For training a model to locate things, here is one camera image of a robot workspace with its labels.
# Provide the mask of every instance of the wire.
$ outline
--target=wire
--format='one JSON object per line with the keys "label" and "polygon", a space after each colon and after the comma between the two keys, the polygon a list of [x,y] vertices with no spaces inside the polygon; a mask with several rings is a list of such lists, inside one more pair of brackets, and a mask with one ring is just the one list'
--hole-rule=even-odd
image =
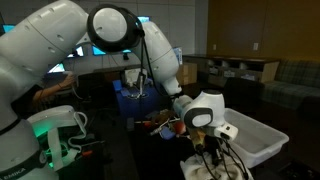
{"label": "wire", "polygon": [[[230,144],[227,142],[227,140],[223,140],[223,141],[224,141],[224,143],[225,143],[226,146],[227,146],[229,156],[230,156],[230,157],[232,158],[232,160],[236,163],[236,165],[238,166],[238,168],[242,171],[244,178],[245,178],[246,180],[249,179],[247,169],[246,169],[243,161],[242,161],[241,158],[239,157],[239,155],[231,148],[231,146],[230,146]],[[237,156],[237,158],[240,160],[243,169],[240,167],[239,163],[235,161],[235,159],[233,158],[233,156],[231,156],[230,149],[231,149],[231,151]]]}
{"label": "wire", "polygon": [[[78,118],[77,115],[82,115],[82,116],[84,117],[84,122],[82,122],[81,118],[80,118],[80,117]],[[74,113],[73,113],[73,118],[74,118],[74,120],[77,122],[77,124],[79,125],[80,130],[82,131],[83,134],[69,138],[69,139],[68,139],[68,144],[69,144],[71,147],[73,147],[73,148],[79,149],[79,152],[81,152],[82,146],[73,144],[71,141],[72,141],[73,139],[84,139],[84,138],[87,136],[87,131],[86,131],[86,129],[85,129],[85,126],[87,125],[88,118],[87,118],[87,116],[86,116],[84,113],[82,113],[82,112],[74,112]]]}
{"label": "wire", "polygon": [[160,95],[163,96],[163,97],[170,97],[170,98],[172,98],[173,96],[162,94],[162,93],[160,92],[160,90],[158,89],[157,84],[155,83],[155,78],[154,78],[154,76],[153,76],[153,72],[152,72],[152,68],[151,68],[151,63],[150,63],[150,61],[149,61],[148,48],[147,48],[147,45],[146,45],[146,42],[145,42],[145,41],[143,41],[143,45],[144,45],[144,48],[145,48],[145,51],[146,51],[146,56],[147,56],[147,60],[148,60],[148,61],[147,61],[147,62],[148,62],[148,67],[149,67],[149,69],[150,69],[150,75],[151,75],[151,78],[152,78],[152,81],[153,81],[153,84],[154,84],[154,87],[155,87],[157,93],[160,94]]}
{"label": "wire", "polygon": [[[136,23],[138,25],[138,28],[141,30],[141,59],[140,59],[140,73],[143,72],[143,64],[144,64],[144,58],[146,58],[147,60],[147,63],[148,63],[148,67],[150,69],[150,75],[151,75],[151,79],[153,81],[153,84],[154,84],[154,87],[156,89],[156,91],[162,95],[162,96],[165,96],[163,95],[162,93],[160,93],[160,91],[158,90],[156,84],[155,84],[155,81],[154,81],[154,76],[153,76],[153,72],[152,72],[152,68],[151,68],[151,64],[150,64],[150,58],[149,58],[149,54],[148,54],[148,49],[147,49],[147,45],[146,45],[146,42],[145,42],[145,38],[144,38],[144,30],[143,30],[143,26],[142,26],[142,23],[141,21],[139,20],[139,18],[137,16],[135,16],[134,14],[132,14],[130,11],[127,10],[127,12],[129,12],[129,14],[131,14],[133,16],[133,18],[136,19]],[[140,112],[142,112],[142,96],[139,96],[139,107],[140,107]]]}
{"label": "wire", "polygon": [[218,179],[213,175],[212,171],[209,169],[209,166],[208,166],[208,164],[207,164],[206,159],[204,158],[203,153],[201,153],[200,155],[201,155],[201,157],[202,157],[202,159],[203,159],[204,164],[206,165],[206,168],[207,168],[208,172],[209,172],[210,175],[212,176],[212,178],[213,178],[214,180],[218,180]]}
{"label": "wire", "polygon": [[74,85],[72,85],[72,91],[73,91],[73,94],[74,94],[78,99],[80,99],[80,100],[84,99],[84,98],[80,97],[80,96],[77,94],[77,91],[76,91]]}
{"label": "wire", "polygon": [[209,166],[208,166],[208,164],[207,164],[206,159],[204,158],[204,155],[203,155],[203,145],[198,144],[198,145],[196,145],[195,149],[196,149],[196,152],[197,152],[198,154],[200,154],[200,156],[202,157],[203,162],[204,162],[204,164],[205,164],[208,172],[209,172],[210,175],[212,176],[212,178],[213,178],[214,180],[218,180],[218,179],[213,175],[212,171],[210,170],[210,168],[209,168]]}
{"label": "wire", "polygon": [[221,143],[220,143],[220,141],[219,141],[218,138],[216,138],[216,140],[218,141],[218,145],[219,145],[219,148],[220,148],[220,152],[221,152],[221,156],[222,156],[222,160],[223,160],[224,169],[226,170],[226,173],[227,173],[229,179],[232,180],[232,178],[230,177],[230,174],[229,174],[229,172],[228,172],[227,166],[226,166],[226,161],[225,161],[225,159],[224,159],[224,153],[223,153],[223,151],[222,151]]}
{"label": "wire", "polygon": [[117,65],[118,67],[120,67],[119,64],[117,63],[117,61],[114,59],[113,55],[110,55],[110,56],[111,56],[113,62],[116,63],[116,65]]}

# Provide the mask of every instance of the black cable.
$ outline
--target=black cable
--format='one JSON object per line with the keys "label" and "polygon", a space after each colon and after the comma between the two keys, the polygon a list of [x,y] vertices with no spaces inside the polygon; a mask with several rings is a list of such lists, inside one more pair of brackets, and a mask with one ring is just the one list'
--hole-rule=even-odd
{"label": "black cable", "polygon": [[147,48],[147,44],[146,44],[145,41],[143,41],[143,45],[144,45],[144,49],[145,49],[146,56],[147,56],[147,62],[148,62],[148,67],[149,67],[149,69],[150,69],[150,75],[151,75],[151,78],[152,78],[152,82],[153,82],[153,84],[154,84],[154,87],[155,87],[157,93],[160,94],[160,95],[163,96],[163,97],[172,97],[172,96],[170,96],[170,95],[162,94],[162,93],[160,92],[160,90],[158,89],[158,87],[157,87],[157,85],[156,85],[156,83],[155,83],[155,78],[154,78],[154,76],[153,76],[153,72],[152,72],[152,68],[151,68],[151,63],[150,63],[150,60],[149,60],[148,48]]}
{"label": "black cable", "polygon": [[214,180],[218,180],[218,179],[213,175],[212,171],[210,170],[210,168],[209,168],[209,166],[208,166],[208,164],[207,164],[206,159],[204,158],[204,155],[203,155],[203,146],[202,146],[201,144],[198,144],[198,145],[196,146],[196,151],[197,151],[197,153],[200,154],[200,156],[202,157],[203,162],[204,162],[204,164],[205,164],[208,172],[209,172],[210,175],[212,176],[212,178],[213,178]]}
{"label": "black cable", "polygon": [[[236,163],[236,165],[239,167],[239,169],[242,171],[245,180],[248,180],[248,179],[249,179],[249,175],[248,175],[247,169],[246,169],[243,161],[241,160],[241,158],[239,157],[239,155],[231,148],[230,144],[229,144],[226,140],[224,140],[224,143],[225,143],[226,146],[227,146],[228,153],[229,153],[230,157],[231,157],[232,160]],[[233,158],[233,156],[231,156],[230,149],[231,149],[231,151],[237,156],[237,158],[239,159],[239,161],[241,162],[241,165],[242,165],[243,169],[242,169],[242,168],[240,167],[240,165],[235,161],[235,159]]]}
{"label": "black cable", "polygon": [[220,143],[220,141],[219,141],[218,138],[216,138],[216,139],[217,139],[217,141],[218,141],[219,149],[220,149],[220,152],[221,152],[224,169],[226,170],[226,173],[227,173],[229,179],[232,180],[232,178],[231,178],[231,176],[230,176],[230,174],[229,174],[229,172],[228,172],[227,166],[226,166],[226,161],[225,161],[225,159],[224,159],[224,153],[223,153],[223,150],[222,150],[222,147],[221,147],[221,143]]}
{"label": "black cable", "polygon": [[202,157],[202,159],[203,159],[204,164],[206,165],[206,168],[207,168],[208,172],[209,172],[210,175],[212,176],[212,178],[213,178],[214,180],[218,180],[218,179],[213,175],[213,173],[211,172],[211,170],[209,169],[209,166],[208,166],[208,164],[207,164],[207,161],[206,161],[205,158],[204,158],[203,153],[201,154],[201,157]]}
{"label": "black cable", "polygon": [[[141,23],[141,21],[139,20],[139,18],[137,17],[137,16],[134,16],[133,15],[133,17],[136,19],[136,23],[137,23],[137,25],[138,25],[138,27],[139,27],[139,29],[141,30],[141,31],[143,31],[143,26],[142,26],[142,23]],[[143,42],[145,41],[145,39],[144,39],[144,34],[140,34],[141,35],[141,59],[140,59],[140,73],[143,73],[143,59],[144,59],[144,57],[143,57]],[[139,79],[138,78],[138,80],[140,80],[140,82],[138,82],[139,83],[139,93],[140,93],[140,83],[141,83],[141,79]],[[140,111],[140,113],[142,114],[142,94],[140,94],[140,96],[139,96],[139,111]],[[146,131],[146,129],[145,129],[145,126],[144,126],[144,123],[143,123],[143,119],[141,119],[141,125],[142,125],[142,129],[144,130],[144,132],[145,133],[147,133],[147,131]]]}
{"label": "black cable", "polygon": [[111,58],[112,58],[113,62],[115,62],[115,63],[116,63],[116,65],[119,67],[119,64],[118,64],[118,63],[117,63],[117,61],[114,59],[113,55],[109,55],[109,56],[111,56]]}

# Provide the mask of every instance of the shelf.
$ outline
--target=shelf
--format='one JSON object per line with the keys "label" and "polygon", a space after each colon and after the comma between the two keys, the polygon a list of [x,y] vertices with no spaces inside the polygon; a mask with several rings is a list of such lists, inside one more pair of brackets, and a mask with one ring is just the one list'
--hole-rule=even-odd
{"label": "shelf", "polygon": [[197,63],[198,71],[208,74],[208,82],[223,87],[229,77],[252,81],[274,80],[279,59],[229,57],[208,55],[183,55],[183,61]]}

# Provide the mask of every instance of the person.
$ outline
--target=person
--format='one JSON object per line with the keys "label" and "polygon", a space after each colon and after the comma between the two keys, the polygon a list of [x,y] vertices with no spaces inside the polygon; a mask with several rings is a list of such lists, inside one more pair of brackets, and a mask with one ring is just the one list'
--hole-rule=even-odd
{"label": "person", "polygon": [[70,87],[74,82],[74,75],[69,74],[62,82],[48,88],[42,88],[36,84],[20,98],[12,102],[11,107],[19,118],[27,119],[37,113],[37,106],[43,99],[53,95],[59,90]]}

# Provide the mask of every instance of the cardboard box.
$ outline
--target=cardboard box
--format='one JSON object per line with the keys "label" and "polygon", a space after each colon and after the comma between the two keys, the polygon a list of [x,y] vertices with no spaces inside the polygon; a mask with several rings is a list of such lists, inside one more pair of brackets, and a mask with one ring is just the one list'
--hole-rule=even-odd
{"label": "cardboard box", "polygon": [[177,80],[180,85],[187,85],[197,82],[197,64],[183,63],[177,72]]}

